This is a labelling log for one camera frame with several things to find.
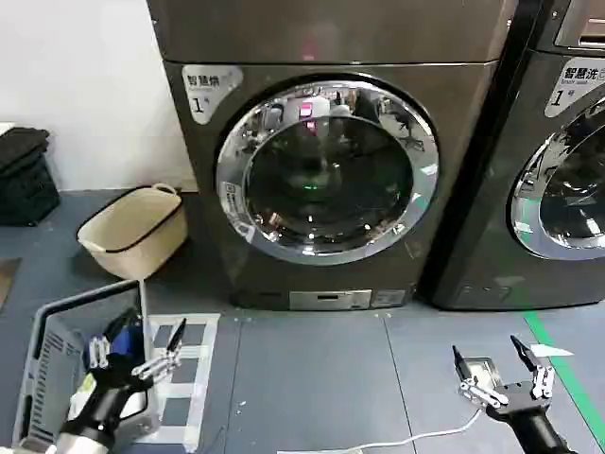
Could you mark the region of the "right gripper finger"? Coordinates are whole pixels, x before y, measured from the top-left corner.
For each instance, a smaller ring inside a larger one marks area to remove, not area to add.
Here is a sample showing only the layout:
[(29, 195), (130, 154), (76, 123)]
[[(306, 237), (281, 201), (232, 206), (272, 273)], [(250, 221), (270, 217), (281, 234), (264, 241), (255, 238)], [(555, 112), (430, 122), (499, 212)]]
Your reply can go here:
[(509, 404), (510, 400), (497, 390), (503, 382), (491, 358), (465, 357), (455, 345), (452, 350), (462, 396), (481, 409), (499, 409)]
[(518, 357), (532, 373), (532, 396), (534, 398), (551, 398), (555, 371), (552, 366), (544, 366), (541, 361), (541, 358), (545, 358), (546, 353), (549, 352), (549, 346), (543, 344), (527, 346), (514, 335), (510, 335), (510, 340)]

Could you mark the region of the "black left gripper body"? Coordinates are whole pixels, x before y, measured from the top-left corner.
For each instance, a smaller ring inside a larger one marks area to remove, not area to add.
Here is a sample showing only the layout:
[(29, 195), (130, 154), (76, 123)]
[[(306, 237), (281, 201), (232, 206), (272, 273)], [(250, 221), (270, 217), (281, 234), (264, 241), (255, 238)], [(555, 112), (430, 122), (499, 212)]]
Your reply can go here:
[(152, 387), (152, 379), (141, 379), (131, 373), (130, 361), (110, 354), (110, 364), (104, 369), (93, 369), (95, 388), (79, 415), (66, 421), (60, 434), (85, 438), (114, 438), (120, 425), (120, 414), (129, 398)]

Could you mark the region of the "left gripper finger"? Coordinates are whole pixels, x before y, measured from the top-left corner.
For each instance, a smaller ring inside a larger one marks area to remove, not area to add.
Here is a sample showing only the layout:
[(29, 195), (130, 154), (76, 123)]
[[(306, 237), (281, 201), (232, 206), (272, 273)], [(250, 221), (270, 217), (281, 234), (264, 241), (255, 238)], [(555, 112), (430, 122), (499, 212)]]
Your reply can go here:
[(107, 368), (110, 355), (138, 361), (138, 312), (129, 307), (111, 320), (100, 335), (89, 340), (88, 369)]
[(164, 351), (158, 357), (133, 368), (130, 374), (138, 379), (163, 379), (177, 368), (180, 365), (179, 354), (185, 329), (186, 319), (183, 318), (176, 325)]

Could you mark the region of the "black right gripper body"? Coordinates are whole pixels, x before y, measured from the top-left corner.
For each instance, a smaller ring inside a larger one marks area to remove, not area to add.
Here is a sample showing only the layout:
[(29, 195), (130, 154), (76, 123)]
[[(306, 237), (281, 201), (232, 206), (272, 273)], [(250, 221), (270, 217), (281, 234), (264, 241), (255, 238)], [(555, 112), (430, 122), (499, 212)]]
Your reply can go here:
[(531, 381), (509, 383), (495, 390), (505, 395), (509, 403), (501, 404), (499, 408), (488, 406), (486, 413), (493, 420), (510, 427), (526, 454), (577, 454), (568, 447), (547, 417), (551, 399), (534, 398)]

